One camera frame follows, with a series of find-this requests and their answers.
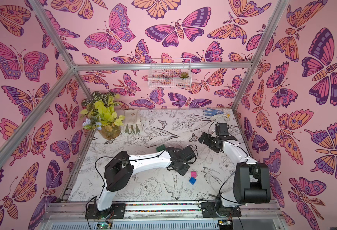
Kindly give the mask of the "green lego brick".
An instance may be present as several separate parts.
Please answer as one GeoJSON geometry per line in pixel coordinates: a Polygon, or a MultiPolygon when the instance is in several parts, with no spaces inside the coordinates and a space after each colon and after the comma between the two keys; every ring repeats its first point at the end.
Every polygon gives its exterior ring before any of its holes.
{"type": "Polygon", "coordinates": [[[156,147],[156,152],[161,152],[161,151],[164,151],[165,149],[166,149],[165,145],[160,145],[160,146],[156,147]]]}

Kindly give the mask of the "blue lego brick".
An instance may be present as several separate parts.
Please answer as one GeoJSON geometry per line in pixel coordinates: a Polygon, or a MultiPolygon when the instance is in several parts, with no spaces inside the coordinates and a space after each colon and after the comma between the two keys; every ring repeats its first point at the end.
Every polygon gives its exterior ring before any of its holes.
{"type": "Polygon", "coordinates": [[[191,177],[191,178],[189,179],[189,183],[190,183],[191,185],[194,185],[195,182],[196,182],[196,179],[195,179],[194,177],[191,177]]]}

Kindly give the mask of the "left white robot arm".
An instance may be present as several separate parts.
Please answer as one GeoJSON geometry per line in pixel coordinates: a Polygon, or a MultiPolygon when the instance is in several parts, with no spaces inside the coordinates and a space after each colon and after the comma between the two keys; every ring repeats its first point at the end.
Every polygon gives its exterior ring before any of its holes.
{"type": "Polygon", "coordinates": [[[184,176],[190,165],[197,160],[197,154],[192,146],[182,149],[161,146],[156,148],[156,151],[146,155],[129,155],[127,151],[121,151],[111,158],[101,175],[104,185],[94,202],[97,211],[111,210],[115,195],[127,186],[133,175],[148,170],[168,168],[184,176]]]}

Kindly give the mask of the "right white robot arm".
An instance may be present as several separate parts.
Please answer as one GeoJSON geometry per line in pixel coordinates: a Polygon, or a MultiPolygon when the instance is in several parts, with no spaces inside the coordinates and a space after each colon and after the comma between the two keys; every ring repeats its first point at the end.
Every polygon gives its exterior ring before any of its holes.
{"type": "Polygon", "coordinates": [[[248,203],[266,204],[271,201],[269,168],[253,159],[239,144],[235,136],[230,135],[226,123],[215,125],[214,136],[204,132],[198,142],[205,144],[217,153],[224,153],[236,166],[228,177],[233,179],[233,189],[219,191],[216,202],[220,208],[234,208],[248,203]]]}

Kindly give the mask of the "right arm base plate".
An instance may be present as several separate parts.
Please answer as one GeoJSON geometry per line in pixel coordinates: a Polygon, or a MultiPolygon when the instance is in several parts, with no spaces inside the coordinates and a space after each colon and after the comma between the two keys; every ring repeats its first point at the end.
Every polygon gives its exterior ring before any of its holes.
{"type": "Polygon", "coordinates": [[[202,202],[199,207],[204,218],[242,217],[239,207],[226,208],[215,202],[202,202]]]}

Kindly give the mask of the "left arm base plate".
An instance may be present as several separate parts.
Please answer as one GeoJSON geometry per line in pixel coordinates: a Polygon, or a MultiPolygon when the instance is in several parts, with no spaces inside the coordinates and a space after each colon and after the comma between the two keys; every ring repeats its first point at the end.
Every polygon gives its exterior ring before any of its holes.
{"type": "Polygon", "coordinates": [[[99,211],[96,204],[88,204],[85,219],[102,220],[102,219],[123,219],[126,210],[126,204],[112,204],[109,209],[99,211]]]}

